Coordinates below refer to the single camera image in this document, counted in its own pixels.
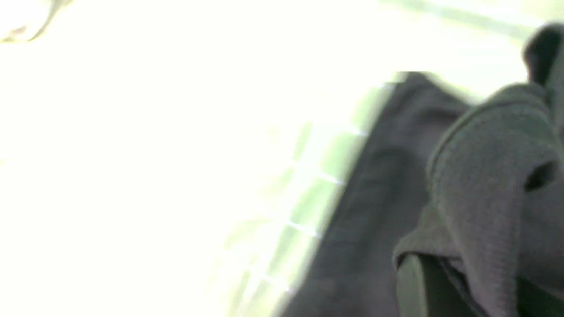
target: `black fabric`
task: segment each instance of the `black fabric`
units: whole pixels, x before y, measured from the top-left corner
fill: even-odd
[[[487,316],[517,316],[517,276],[564,299],[562,30],[526,47],[529,83],[476,107],[407,74],[282,316],[398,316],[394,265],[410,253],[447,259]]]
[[[391,255],[428,201],[425,166],[468,106],[419,73],[397,85],[283,316],[397,316]]]

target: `dark clothing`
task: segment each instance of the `dark clothing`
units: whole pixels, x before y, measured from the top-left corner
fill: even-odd
[[[284,317],[398,316],[394,265],[408,253],[464,273],[485,316],[517,316],[517,275],[564,293],[562,34],[549,26],[526,48],[530,83],[476,107],[407,74]]]

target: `gray fabric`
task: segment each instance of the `gray fabric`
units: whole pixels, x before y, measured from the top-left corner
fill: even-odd
[[[500,90],[457,120],[428,164],[430,203],[394,250],[396,265],[412,252],[455,262],[489,316],[517,316],[518,275],[556,296],[564,290],[561,114],[546,93],[561,96],[554,78],[562,71],[553,68],[560,64],[532,69],[544,75]]]
[[[517,274],[564,299],[562,34],[548,26],[526,48],[529,84],[472,110],[407,74],[282,316],[398,316],[393,263],[413,252],[466,274],[489,317],[516,315]]]

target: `blurry object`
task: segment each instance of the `blurry object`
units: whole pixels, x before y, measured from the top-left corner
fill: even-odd
[[[0,0],[0,41],[28,42],[71,0]]]

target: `fabric fold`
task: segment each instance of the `fabric fold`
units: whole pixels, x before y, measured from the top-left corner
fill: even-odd
[[[395,250],[396,265],[410,252],[461,260],[472,297],[491,316],[516,316],[526,193],[556,177],[536,175],[545,166],[559,172],[543,97],[534,84],[507,87],[449,129],[429,162],[430,205]]]

